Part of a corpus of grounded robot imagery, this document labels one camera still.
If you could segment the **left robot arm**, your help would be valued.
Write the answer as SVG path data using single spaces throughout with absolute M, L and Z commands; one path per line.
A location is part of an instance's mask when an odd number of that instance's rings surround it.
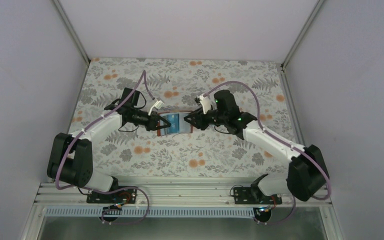
M 119 184 L 116 177 L 94 168 L 93 145 L 127 123 L 143 126 L 146 131 L 159 131 L 171 126 L 156 112 L 164 104 L 163 101 L 156 99 L 150 109 L 144 111 L 137 106 L 141 94 L 138 90 L 126 87 L 122 96 L 107 105 L 91 126 L 55 136 L 46 173 L 55 181 L 58 189 L 62 188 L 59 182 L 101 194 L 111 194 L 117 189 Z

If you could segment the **brown leather card holder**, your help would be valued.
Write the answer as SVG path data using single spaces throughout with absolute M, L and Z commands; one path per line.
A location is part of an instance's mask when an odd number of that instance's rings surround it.
M 157 136 L 163 137 L 176 134 L 191 134 L 193 126 L 186 122 L 184 118 L 190 111 L 161 112 L 159 115 L 170 123 L 170 127 L 157 130 Z

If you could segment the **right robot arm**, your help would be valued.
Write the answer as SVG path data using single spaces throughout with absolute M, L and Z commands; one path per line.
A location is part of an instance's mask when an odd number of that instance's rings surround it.
M 250 187 L 255 199 L 290 193 L 306 202 L 328 183 L 324 158 L 317 146 L 289 141 L 270 130 L 256 116 L 241 111 L 229 90 L 219 90 L 214 94 L 216 107 L 205 95 L 195 100 L 200 108 L 184 117 L 187 123 L 200 130 L 206 130 L 211 125 L 224 126 L 228 134 L 263 148 L 287 168 L 284 176 L 265 173 L 258 177 Z

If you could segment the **dark blue credit card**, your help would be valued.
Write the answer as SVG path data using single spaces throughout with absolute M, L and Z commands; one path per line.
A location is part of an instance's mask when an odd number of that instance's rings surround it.
M 179 123 L 180 123 L 179 114 L 178 113 L 170 113 L 170 114 L 167 114 L 165 117 L 166 117 L 167 120 L 169 120 L 171 122 L 171 127 L 166 128 L 164 130 L 164 133 L 166 135 L 178 134 L 179 131 L 180 131 L 180 127 L 179 127 Z

